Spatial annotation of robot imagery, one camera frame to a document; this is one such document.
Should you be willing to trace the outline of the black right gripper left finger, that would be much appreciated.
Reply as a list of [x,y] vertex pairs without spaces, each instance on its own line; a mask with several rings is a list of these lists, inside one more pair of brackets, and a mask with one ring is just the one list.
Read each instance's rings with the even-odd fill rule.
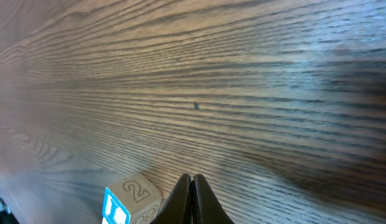
[[182,174],[161,211],[150,224],[191,224],[191,177]]

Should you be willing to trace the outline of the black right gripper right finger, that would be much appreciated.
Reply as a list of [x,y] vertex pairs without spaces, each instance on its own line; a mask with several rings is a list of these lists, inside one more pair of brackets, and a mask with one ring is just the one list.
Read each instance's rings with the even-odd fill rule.
[[191,182],[193,224],[234,224],[202,174]]

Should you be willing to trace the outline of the blue faced wooden letter block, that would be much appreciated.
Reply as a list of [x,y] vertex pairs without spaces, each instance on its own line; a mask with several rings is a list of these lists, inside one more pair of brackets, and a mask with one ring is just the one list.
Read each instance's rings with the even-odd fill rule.
[[161,191],[142,173],[135,173],[105,188],[102,224],[150,223],[161,202]]

